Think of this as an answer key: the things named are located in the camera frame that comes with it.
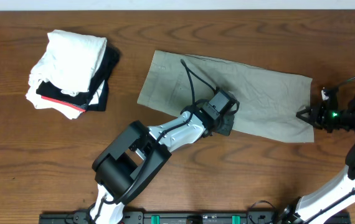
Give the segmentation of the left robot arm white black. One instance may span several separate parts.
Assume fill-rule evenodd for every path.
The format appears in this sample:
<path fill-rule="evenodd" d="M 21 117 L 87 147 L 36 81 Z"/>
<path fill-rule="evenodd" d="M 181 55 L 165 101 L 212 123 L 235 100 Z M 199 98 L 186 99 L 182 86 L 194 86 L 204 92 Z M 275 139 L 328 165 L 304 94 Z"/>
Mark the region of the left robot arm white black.
<path fill-rule="evenodd" d="M 90 223 L 118 223 L 123 209 L 153 180 L 173 151 L 213 133 L 228 136 L 240 103 L 218 90 L 211 100 L 197 100 L 176 119 L 158 126 L 132 122 L 94 160 L 98 197 L 89 209 Z"/>

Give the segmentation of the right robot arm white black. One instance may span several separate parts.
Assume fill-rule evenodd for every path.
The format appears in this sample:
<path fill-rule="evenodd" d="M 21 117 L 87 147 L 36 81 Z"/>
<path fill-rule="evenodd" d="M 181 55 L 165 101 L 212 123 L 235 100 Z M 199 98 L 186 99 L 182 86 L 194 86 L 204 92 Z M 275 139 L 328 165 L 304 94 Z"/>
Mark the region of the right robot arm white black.
<path fill-rule="evenodd" d="M 328 133 L 345 129 L 355 132 L 355 97 L 346 110 L 338 109 L 338 88 L 323 91 L 323 102 L 297 112 L 297 118 Z M 325 223 L 355 203 L 355 144 L 349 150 L 343 170 L 317 191 L 287 206 L 276 223 Z"/>

